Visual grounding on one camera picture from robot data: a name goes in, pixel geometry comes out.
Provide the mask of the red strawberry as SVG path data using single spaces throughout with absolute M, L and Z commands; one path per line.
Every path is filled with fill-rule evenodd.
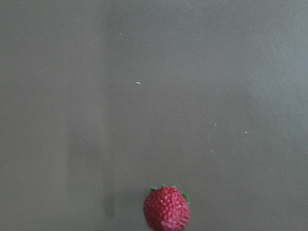
M 153 231 L 183 231 L 191 217 L 191 200 L 175 186 L 151 187 L 143 203 L 145 220 Z

